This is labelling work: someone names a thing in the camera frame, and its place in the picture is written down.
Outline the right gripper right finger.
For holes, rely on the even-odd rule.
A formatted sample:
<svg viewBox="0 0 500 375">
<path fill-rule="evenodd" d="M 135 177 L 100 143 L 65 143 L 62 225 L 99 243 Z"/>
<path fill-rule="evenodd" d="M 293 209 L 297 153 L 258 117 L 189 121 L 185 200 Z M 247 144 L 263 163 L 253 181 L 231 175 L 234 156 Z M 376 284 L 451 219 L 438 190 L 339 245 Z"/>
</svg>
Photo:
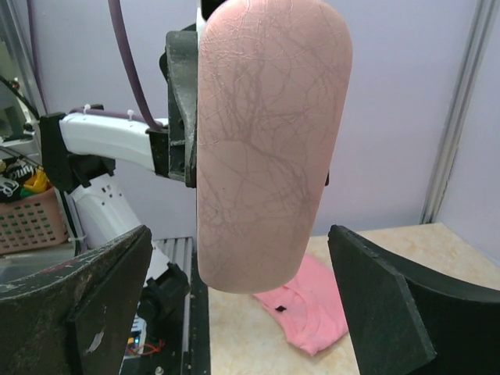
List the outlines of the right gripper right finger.
<svg viewBox="0 0 500 375">
<path fill-rule="evenodd" d="M 347 227 L 328 234 L 361 374 L 497 374 L 499 292 L 413 262 Z"/>
</svg>

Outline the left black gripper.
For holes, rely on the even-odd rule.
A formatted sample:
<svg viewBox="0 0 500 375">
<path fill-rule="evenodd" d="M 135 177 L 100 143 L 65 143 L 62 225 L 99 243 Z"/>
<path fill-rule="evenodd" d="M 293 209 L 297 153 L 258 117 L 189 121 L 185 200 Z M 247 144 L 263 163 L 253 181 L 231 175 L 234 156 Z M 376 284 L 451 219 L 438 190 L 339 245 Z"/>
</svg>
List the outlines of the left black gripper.
<svg viewBox="0 0 500 375">
<path fill-rule="evenodd" d="M 159 68 L 167 85 L 169 178 L 196 186 L 198 33 L 194 24 L 166 34 Z"/>
</svg>

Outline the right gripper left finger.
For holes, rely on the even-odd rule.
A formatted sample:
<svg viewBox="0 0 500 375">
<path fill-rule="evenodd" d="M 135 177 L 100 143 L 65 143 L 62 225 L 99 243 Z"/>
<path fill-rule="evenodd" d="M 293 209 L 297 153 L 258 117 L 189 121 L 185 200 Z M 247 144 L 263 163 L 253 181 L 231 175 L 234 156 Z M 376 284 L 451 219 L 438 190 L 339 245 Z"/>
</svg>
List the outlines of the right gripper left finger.
<svg viewBox="0 0 500 375">
<path fill-rule="evenodd" d="M 1 286 L 3 374 L 118 374 L 152 256 L 139 226 Z"/>
</svg>

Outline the pink glasses case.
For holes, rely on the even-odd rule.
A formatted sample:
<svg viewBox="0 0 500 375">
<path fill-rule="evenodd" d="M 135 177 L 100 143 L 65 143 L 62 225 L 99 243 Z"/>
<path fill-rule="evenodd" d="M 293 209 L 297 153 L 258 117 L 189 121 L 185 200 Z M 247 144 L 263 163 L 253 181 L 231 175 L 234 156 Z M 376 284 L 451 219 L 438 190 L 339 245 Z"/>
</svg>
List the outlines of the pink glasses case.
<svg viewBox="0 0 500 375">
<path fill-rule="evenodd" d="M 253 294 L 298 271 L 352 71 L 352 40 L 324 1 L 227 1 L 198 45 L 198 270 Z"/>
</svg>

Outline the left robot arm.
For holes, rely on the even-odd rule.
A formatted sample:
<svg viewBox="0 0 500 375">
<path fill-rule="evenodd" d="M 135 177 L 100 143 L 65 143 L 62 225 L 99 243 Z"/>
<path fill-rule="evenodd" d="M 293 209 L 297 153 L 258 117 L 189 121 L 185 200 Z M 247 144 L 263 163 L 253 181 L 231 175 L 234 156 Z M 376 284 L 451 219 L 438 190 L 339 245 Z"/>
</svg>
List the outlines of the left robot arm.
<svg viewBox="0 0 500 375">
<path fill-rule="evenodd" d="M 41 154 L 48 179 L 91 221 L 84 233 L 101 245 L 140 225 L 114 177 L 116 161 L 196 186 L 198 48 L 202 29 L 166 35 L 159 66 L 167 83 L 168 117 L 150 128 L 133 111 L 85 105 L 40 119 Z"/>
</svg>

